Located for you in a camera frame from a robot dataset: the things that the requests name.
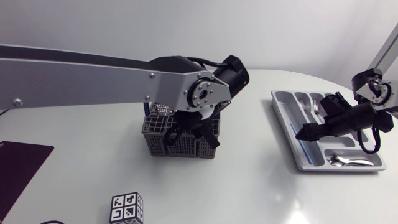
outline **fork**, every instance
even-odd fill
[[[318,100],[313,101],[313,112],[318,116],[321,123],[325,124],[325,119],[323,119],[323,116],[319,112]]]

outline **cutlery tray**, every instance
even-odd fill
[[[314,112],[313,101],[318,101],[319,114],[326,116],[326,112],[319,102],[325,96],[332,95],[332,93],[272,90],[271,95],[272,106],[287,136],[300,170],[371,172],[386,169],[386,165],[378,153],[366,154],[362,151],[356,132],[340,137],[327,136],[313,142],[301,141],[300,143],[299,140],[296,140],[293,127],[298,132],[304,123],[317,122],[322,124],[321,119]],[[363,144],[369,150],[374,149],[374,143],[371,138],[365,132],[362,132]],[[306,148],[307,155],[304,153],[301,144]],[[329,164],[328,160],[334,155],[347,159],[366,159],[371,161],[374,166],[333,166]]]

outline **fiducial marker cube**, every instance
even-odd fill
[[[144,224],[143,204],[137,192],[112,197],[110,224]]]

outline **white tabletop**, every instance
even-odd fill
[[[302,172],[271,90],[352,91],[294,72],[250,70],[221,113],[214,159],[152,157],[142,103],[11,110],[0,140],[54,146],[5,224],[108,223],[113,195],[138,191],[144,223],[396,223],[398,128],[381,133],[378,173]]]

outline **robotic arm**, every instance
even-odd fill
[[[211,73],[205,64],[217,69]],[[0,109],[153,101],[177,110],[173,131],[191,130],[216,147],[208,121],[249,83],[249,74],[232,55],[223,63],[179,56],[141,62],[0,45],[0,80]]]
[[[388,132],[393,127],[392,116],[398,119],[398,81],[382,80],[398,57],[398,24],[387,38],[368,70],[352,79],[354,98],[358,105],[351,106],[340,93],[326,96],[320,101],[327,113],[325,124],[303,124],[296,139],[316,141],[324,136],[342,136],[357,132],[359,145],[368,154],[380,150],[379,131]],[[361,130],[372,127],[376,145],[373,151],[363,146]]]

